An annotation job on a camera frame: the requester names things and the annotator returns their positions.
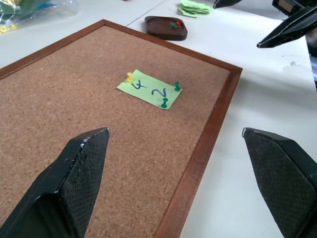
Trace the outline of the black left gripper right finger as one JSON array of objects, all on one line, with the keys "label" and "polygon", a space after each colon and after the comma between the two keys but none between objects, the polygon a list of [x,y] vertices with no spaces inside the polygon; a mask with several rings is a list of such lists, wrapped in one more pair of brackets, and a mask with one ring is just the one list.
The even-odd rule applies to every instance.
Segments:
[{"label": "black left gripper right finger", "polygon": [[246,127],[259,191],[284,238],[317,238],[317,162],[294,140]]}]

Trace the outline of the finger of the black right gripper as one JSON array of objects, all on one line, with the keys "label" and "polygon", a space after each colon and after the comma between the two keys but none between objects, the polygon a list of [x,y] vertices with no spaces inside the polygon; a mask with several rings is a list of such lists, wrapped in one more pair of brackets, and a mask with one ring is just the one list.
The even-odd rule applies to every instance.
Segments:
[{"label": "finger of the black right gripper", "polygon": [[274,48],[297,40],[317,28],[317,5],[307,6],[278,25],[262,41],[258,48]]},{"label": "finger of the black right gripper", "polygon": [[241,3],[243,0],[215,0],[212,7],[213,9],[224,8],[224,7],[233,7],[241,8],[244,5]]}]

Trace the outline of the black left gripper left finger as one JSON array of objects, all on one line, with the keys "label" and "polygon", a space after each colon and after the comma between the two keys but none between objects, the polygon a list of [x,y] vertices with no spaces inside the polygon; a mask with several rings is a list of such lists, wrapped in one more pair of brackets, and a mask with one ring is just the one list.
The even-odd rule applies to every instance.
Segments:
[{"label": "black left gripper left finger", "polygon": [[101,186],[108,127],[68,141],[0,227],[0,238],[84,238]]}]

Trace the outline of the green paper note with writing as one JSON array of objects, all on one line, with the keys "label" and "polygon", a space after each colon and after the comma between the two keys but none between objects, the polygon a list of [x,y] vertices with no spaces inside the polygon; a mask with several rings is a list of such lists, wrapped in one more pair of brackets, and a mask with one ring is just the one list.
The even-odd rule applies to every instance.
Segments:
[{"label": "green paper note with writing", "polygon": [[167,108],[164,110],[168,110],[182,92],[182,88],[180,91],[174,90],[175,84],[170,85],[137,69],[132,72],[132,78],[131,83],[126,79],[117,86],[117,89],[158,108],[161,108],[163,98],[168,98]]}]

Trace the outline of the clear plastic bag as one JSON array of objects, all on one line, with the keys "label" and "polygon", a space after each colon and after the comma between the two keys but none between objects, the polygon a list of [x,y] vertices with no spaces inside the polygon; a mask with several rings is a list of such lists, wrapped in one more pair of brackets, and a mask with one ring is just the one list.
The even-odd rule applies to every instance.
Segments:
[{"label": "clear plastic bag", "polygon": [[35,18],[50,14],[72,16],[78,11],[78,0],[0,0],[0,35]]}]

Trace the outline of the stack of green paper notes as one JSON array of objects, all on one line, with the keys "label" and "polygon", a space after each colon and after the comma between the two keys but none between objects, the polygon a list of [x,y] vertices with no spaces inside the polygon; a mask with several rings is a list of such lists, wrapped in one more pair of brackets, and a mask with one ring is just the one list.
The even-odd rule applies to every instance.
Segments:
[{"label": "stack of green paper notes", "polygon": [[197,18],[199,15],[210,14],[211,7],[191,0],[180,0],[178,11],[184,16]]}]

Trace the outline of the dark brown wooden tray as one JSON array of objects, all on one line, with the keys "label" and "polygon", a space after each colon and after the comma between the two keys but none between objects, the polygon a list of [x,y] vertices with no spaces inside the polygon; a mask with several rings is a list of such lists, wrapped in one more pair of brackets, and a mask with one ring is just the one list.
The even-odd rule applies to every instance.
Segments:
[{"label": "dark brown wooden tray", "polygon": [[[181,27],[173,29],[172,23],[179,21]],[[165,16],[147,16],[145,17],[145,28],[149,35],[167,40],[167,41],[183,41],[187,38],[188,31],[184,22],[175,17]]]}]

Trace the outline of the cork board with wooden frame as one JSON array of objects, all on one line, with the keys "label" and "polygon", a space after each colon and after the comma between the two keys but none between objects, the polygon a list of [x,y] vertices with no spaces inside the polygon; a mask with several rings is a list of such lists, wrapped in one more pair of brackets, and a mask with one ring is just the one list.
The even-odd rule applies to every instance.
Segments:
[{"label": "cork board with wooden frame", "polygon": [[[117,89],[139,70],[168,110]],[[179,238],[242,69],[101,20],[0,69],[0,227],[68,141],[108,127],[84,238]]]}]

